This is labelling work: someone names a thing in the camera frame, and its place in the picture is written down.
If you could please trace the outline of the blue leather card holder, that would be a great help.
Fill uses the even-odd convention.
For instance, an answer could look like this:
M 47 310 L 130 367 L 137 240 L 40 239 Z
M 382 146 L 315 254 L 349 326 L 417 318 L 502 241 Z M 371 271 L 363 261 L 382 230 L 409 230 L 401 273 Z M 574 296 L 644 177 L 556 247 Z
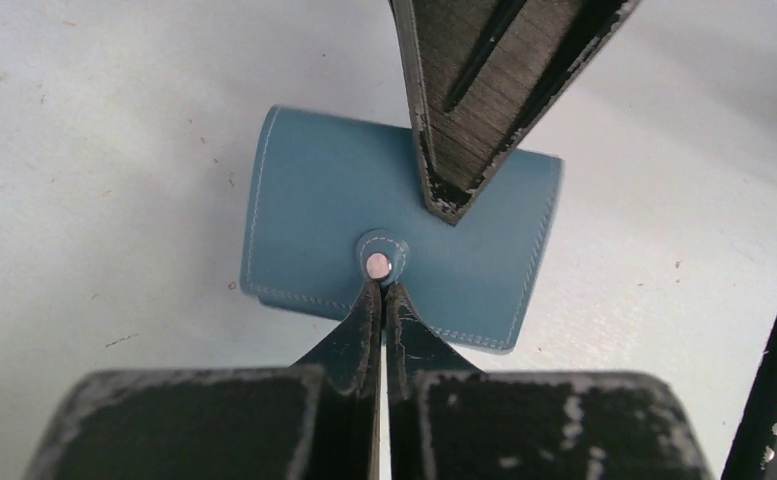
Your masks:
M 255 154 L 241 288 L 268 306 L 340 320 L 380 253 L 442 338 L 509 351 L 562 173 L 561 159 L 518 150 L 450 225 L 424 204 L 409 129 L 276 106 Z

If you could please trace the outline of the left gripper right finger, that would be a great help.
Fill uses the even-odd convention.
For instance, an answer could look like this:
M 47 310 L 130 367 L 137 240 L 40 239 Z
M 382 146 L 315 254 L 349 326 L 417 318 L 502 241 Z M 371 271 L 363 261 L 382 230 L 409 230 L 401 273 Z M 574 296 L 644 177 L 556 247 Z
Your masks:
M 396 479 L 707 479 L 671 389 L 633 371 L 485 372 L 385 295 Z

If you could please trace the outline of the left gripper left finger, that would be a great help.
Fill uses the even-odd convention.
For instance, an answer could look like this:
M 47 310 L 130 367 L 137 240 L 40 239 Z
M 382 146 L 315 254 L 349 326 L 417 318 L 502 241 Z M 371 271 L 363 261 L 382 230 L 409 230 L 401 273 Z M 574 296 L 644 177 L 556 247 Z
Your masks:
M 382 295 L 287 367 L 104 370 L 65 396 L 30 479 L 365 479 Z

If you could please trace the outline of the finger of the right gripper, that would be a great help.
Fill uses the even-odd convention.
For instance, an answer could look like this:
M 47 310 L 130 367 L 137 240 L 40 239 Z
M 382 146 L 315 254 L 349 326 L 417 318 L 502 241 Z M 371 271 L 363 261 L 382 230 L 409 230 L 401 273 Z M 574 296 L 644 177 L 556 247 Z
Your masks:
M 458 223 L 637 5 L 392 2 L 427 208 Z

